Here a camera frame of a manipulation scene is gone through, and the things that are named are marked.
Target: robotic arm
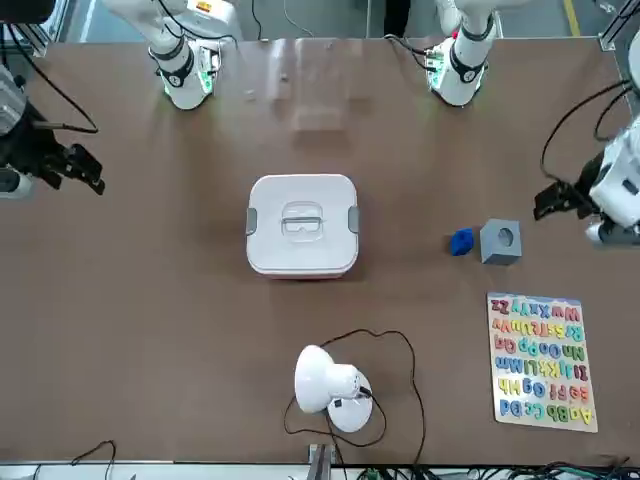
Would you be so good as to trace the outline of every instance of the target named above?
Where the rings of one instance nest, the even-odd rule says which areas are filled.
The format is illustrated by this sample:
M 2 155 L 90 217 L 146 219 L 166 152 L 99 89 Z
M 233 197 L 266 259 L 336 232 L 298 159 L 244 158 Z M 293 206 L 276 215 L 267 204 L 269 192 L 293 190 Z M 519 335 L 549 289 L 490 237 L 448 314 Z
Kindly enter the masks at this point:
M 2 1 L 0 21 L 39 23 L 51 15 L 53 6 L 54 0 Z M 82 145 L 58 143 L 55 125 L 29 102 L 23 83 L 0 65 L 0 199 L 24 197 L 32 178 L 56 190 L 63 177 L 77 179 L 101 195 L 105 187 L 102 165 Z
M 496 37 L 493 12 L 530 0 L 455 0 L 462 15 L 458 36 L 427 51 L 429 87 L 445 103 L 462 107 L 480 88 L 487 55 Z
M 211 95 L 221 66 L 220 49 L 210 48 L 210 42 L 188 40 L 174 17 L 190 13 L 211 22 L 216 20 L 216 14 L 228 12 L 213 12 L 213 4 L 193 0 L 103 2 L 111 12 L 131 24 L 147 39 L 149 55 L 158 64 L 164 90 L 176 107 L 181 110 L 194 109 Z M 216 3 L 215 8 L 233 10 L 226 2 Z
M 629 48 L 629 71 L 632 87 L 637 92 L 640 32 Z M 640 245 L 639 194 L 640 117 L 587 162 L 575 184 L 557 180 L 536 195 L 533 215 L 536 220 L 557 211 L 576 210 L 580 219 L 596 215 L 599 220 L 586 231 L 587 238 L 594 244 Z

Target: alphabet puzzle board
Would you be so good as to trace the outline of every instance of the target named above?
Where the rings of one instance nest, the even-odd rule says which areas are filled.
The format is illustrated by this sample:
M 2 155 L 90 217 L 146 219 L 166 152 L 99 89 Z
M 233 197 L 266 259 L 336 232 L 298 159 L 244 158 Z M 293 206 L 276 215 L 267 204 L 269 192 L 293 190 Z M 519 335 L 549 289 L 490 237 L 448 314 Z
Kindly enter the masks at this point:
M 491 292 L 487 309 L 496 420 L 597 432 L 580 302 Z

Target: lamp head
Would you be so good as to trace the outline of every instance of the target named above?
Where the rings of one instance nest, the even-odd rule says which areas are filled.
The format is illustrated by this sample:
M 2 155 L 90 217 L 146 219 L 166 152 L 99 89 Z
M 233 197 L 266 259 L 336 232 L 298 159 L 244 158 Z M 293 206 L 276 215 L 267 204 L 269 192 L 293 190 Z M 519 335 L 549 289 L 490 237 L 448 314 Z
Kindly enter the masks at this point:
M 356 398 L 360 394 L 360 372 L 353 365 L 334 363 L 322 348 L 309 345 L 298 357 L 294 386 L 300 409 L 317 413 L 334 398 Z

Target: white desk lamp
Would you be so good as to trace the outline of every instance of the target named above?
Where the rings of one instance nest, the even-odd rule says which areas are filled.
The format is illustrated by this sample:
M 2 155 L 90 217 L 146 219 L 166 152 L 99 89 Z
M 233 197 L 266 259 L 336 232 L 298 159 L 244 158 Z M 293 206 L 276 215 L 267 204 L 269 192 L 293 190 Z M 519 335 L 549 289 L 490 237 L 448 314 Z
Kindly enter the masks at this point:
M 365 426 L 373 409 L 371 384 L 353 365 L 337 364 L 322 348 L 309 345 L 298 357 L 296 400 L 305 413 L 325 408 L 333 424 L 353 433 Z

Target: lamp base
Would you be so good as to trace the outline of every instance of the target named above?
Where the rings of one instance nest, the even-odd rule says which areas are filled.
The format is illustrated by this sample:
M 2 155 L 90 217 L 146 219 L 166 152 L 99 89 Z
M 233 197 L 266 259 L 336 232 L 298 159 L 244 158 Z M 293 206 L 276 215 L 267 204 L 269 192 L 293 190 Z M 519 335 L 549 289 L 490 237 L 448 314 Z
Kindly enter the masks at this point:
M 367 377 L 360 372 L 360 385 L 371 391 L 371 384 Z M 373 399 L 371 398 L 354 398 L 341 399 L 336 398 L 331 401 L 327 407 L 329 418 L 339 430 L 345 433 L 353 433 L 364 427 L 373 410 Z

